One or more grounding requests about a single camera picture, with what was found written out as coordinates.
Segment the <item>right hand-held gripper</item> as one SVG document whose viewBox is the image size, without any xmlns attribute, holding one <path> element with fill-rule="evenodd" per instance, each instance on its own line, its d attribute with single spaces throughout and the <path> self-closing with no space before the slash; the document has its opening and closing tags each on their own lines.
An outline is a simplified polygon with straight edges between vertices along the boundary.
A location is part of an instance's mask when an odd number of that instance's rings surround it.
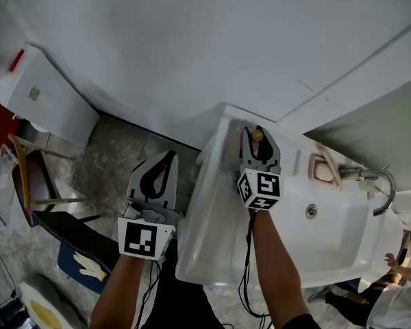
<svg viewBox="0 0 411 329">
<path fill-rule="evenodd" d="M 282 198 L 281 153 L 270 133 L 261 126 L 257 162 L 251 132 L 244 127 L 240 133 L 240 177 L 237 187 L 244 207 L 254 210 L 271 210 Z"/>
</svg>

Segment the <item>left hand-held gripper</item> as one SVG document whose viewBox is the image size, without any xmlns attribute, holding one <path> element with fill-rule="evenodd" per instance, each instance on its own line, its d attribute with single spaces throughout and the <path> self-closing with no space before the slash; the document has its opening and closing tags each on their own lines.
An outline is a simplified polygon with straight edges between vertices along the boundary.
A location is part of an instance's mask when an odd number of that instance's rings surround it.
<svg viewBox="0 0 411 329">
<path fill-rule="evenodd" d="M 118 218 L 119 252 L 160 260 L 177 237 L 182 214 L 175 210 L 179 158 L 175 151 L 157 154 L 133 169 L 125 213 Z"/>
</svg>

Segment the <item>person's left forearm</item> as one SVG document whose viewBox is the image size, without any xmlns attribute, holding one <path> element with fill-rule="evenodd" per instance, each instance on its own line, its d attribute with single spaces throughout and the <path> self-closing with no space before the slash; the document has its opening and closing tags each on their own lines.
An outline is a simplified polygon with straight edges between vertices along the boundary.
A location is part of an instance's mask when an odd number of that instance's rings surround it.
<svg viewBox="0 0 411 329">
<path fill-rule="evenodd" d="M 132 329 L 145 260 L 121 255 L 93 309 L 89 329 Z"/>
</svg>

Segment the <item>person's right forearm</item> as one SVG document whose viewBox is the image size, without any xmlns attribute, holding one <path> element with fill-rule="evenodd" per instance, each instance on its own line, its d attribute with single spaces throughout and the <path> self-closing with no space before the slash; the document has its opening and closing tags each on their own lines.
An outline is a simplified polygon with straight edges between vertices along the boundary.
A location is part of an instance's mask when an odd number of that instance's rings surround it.
<svg viewBox="0 0 411 329">
<path fill-rule="evenodd" d="M 252 228 L 258 279 L 275 329 L 320 329 L 301 292 L 301 280 L 270 212 L 256 213 Z"/>
</svg>

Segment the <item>white sink basin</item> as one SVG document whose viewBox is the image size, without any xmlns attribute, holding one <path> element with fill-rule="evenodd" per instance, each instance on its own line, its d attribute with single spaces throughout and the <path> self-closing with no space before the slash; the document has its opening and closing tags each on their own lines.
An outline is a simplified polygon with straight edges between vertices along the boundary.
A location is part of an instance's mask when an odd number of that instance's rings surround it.
<svg viewBox="0 0 411 329">
<path fill-rule="evenodd" d="M 178 228 L 176 276 L 185 282 L 238 286 L 247 253 L 249 212 L 237 191 L 240 133 L 266 129 L 277 143 L 282 169 L 282 198 L 271 216 L 305 288 L 355 278 L 367 284 L 388 252 L 399 251 L 403 228 L 393 211 L 375 217 L 386 197 L 367 197 L 355 180 L 330 189 L 310 180 L 311 154 L 317 142 L 244 110 L 226 106 L 216 132 L 199 155 L 201 170 L 186 218 Z M 317 206 L 313 219 L 306 208 Z"/>
</svg>

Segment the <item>pink soap dish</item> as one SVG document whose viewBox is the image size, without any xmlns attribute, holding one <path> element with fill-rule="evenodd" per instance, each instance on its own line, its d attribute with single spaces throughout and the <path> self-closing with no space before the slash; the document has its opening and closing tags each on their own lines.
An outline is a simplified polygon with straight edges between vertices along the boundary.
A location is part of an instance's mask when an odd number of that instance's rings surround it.
<svg viewBox="0 0 411 329">
<path fill-rule="evenodd" d="M 328 186 L 330 189 L 338 189 L 334 179 L 331 182 L 323 182 L 320 181 L 318 179 L 316 179 L 314 177 L 314 166 L 316 164 L 317 161 L 325 161 L 324 157 L 322 155 L 319 154 L 311 154 L 310 155 L 310 160 L 309 160 L 309 167 L 308 167 L 308 177 L 310 180 L 313 180 L 314 182 L 320 183 L 320 184 L 324 184 L 326 186 Z"/>
</svg>

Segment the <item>beige soap bar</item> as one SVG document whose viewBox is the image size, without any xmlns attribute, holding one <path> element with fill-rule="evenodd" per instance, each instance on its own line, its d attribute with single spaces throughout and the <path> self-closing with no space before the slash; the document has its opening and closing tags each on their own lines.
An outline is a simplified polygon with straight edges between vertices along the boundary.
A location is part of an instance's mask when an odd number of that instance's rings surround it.
<svg viewBox="0 0 411 329">
<path fill-rule="evenodd" d="M 314 177 L 323 182 L 331 182 L 334 174 L 325 161 L 317 161 L 314 166 Z"/>
</svg>

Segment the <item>beige wooden stick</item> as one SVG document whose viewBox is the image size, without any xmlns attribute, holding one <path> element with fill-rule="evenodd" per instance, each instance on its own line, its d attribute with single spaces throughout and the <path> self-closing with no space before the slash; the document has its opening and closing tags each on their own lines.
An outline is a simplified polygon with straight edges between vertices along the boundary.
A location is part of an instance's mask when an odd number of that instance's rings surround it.
<svg viewBox="0 0 411 329">
<path fill-rule="evenodd" d="M 322 143 L 317 143 L 316 145 L 317 145 L 320 153 L 324 157 L 330 171 L 332 172 L 332 174 L 334 176 L 334 181 L 335 181 L 338 189 L 341 190 L 342 189 L 342 179 L 340 177 L 338 168 L 336 167 L 336 165 L 334 163 L 334 160 L 333 160 L 332 156 L 330 155 L 329 150 Z"/>
</svg>

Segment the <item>black fabric with white trim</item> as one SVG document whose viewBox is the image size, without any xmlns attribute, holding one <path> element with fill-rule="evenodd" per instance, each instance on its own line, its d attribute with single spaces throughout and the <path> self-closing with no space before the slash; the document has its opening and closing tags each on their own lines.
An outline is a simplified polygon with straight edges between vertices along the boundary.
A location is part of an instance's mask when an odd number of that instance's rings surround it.
<svg viewBox="0 0 411 329">
<path fill-rule="evenodd" d="M 106 273 L 112 273 L 120 256 L 117 241 L 98 233 L 66 211 L 33 211 L 32 219 L 57 240 L 96 262 Z"/>
</svg>

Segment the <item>person's black clothing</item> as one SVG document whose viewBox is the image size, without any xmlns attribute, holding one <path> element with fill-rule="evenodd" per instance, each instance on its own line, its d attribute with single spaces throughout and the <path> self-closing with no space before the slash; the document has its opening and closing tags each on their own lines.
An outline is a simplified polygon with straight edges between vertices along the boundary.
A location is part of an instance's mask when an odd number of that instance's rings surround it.
<svg viewBox="0 0 411 329">
<path fill-rule="evenodd" d="M 175 277 L 177 240 L 164 255 L 151 312 L 140 329 L 225 329 L 200 284 Z"/>
</svg>

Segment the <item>wooden chair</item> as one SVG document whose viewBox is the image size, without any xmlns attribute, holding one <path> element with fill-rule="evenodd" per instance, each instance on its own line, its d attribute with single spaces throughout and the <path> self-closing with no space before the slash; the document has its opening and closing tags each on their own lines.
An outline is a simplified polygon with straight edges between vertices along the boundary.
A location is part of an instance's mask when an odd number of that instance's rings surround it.
<svg viewBox="0 0 411 329">
<path fill-rule="evenodd" d="M 47 166 L 48 155 L 70 161 L 74 161 L 73 156 L 51 151 L 12 133 L 8 134 L 8 139 L 18 160 L 12 169 L 12 181 L 29 227 L 38 224 L 32 217 L 33 211 L 51 212 L 56 205 L 88 201 L 87 197 L 62 197 Z"/>
</svg>

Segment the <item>chrome faucet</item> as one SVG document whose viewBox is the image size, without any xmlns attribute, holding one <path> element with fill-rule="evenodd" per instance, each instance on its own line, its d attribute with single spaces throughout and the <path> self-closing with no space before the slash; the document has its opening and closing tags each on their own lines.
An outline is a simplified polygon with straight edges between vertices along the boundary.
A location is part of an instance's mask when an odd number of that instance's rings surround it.
<svg viewBox="0 0 411 329">
<path fill-rule="evenodd" d="M 373 196 L 376 193 L 381 193 L 386 197 L 386 201 L 379 208 L 373 210 L 375 217 L 384 214 L 393 204 L 397 187 L 394 177 L 387 170 L 368 170 L 363 167 L 340 165 L 338 172 L 342 180 L 357 181 L 359 189 L 367 193 L 367 197 Z M 387 193 L 377 185 L 378 180 L 385 180 L 388 183 Z"/>
</svg>

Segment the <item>white round stool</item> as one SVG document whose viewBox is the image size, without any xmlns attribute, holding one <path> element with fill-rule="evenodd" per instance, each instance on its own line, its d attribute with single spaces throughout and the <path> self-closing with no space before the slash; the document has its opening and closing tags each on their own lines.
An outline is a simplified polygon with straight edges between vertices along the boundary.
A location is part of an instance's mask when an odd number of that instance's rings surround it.
<svg viewBox="0 0 411 329">
<path fill-rule="evenodd" d="M 40 329 L 87 329 L 69 301 L 45 277 L 28 275 L 19 287 L 21 300 Z"/>
</svg>

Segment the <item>brown cardboard box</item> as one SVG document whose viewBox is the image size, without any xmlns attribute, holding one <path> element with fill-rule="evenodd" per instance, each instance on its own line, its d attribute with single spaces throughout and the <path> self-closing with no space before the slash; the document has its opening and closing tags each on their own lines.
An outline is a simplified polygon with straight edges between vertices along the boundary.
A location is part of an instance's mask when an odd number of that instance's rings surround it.
<svg viewBox="0 0 411 329">
<path fill-rule="evenodd" d="M 411 231 L 404 230 L 397 262 L 404 267 L 411 267 Z"/>
</svg>

